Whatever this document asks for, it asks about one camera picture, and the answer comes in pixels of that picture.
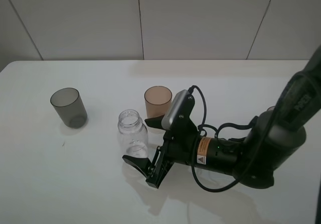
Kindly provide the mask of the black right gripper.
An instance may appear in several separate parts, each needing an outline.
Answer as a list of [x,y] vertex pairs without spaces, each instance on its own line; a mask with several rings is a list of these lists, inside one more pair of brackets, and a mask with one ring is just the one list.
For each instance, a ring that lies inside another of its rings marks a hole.
[[149,186],[159,188],[174,163],[187,165],[191,163],[192,145],[198,133],[197,127],[190,119],[194,105],[194,97],[186,96],[170,130],[164,130],[162,127],[164,116],[144,120],[148,127],[165,131],[163,145],[157,148],[152,162],[149,158],[122,156],[126,164],[132,166],[146,178]]

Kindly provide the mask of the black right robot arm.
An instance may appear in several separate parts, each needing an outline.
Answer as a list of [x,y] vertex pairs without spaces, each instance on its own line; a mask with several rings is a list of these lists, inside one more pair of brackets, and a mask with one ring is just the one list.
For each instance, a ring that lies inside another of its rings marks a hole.
[[190,114],[195,105],[193,85],[174,98],[164,116],[146,119],[145,123],[165,131],[164,143],[154,158],[123,155],[128,165],[138,170],[149,186],[158,188],[175,163],[230,175],[234,184],[266,189],[274,184],[274,171],[305,143],[304,125],[320,110],[320,49],[302,71],[287,83],[276,105],[247,125],[222,124],[222,128],[248,130],[240,139],[208,137],[208,125],[194,125]]

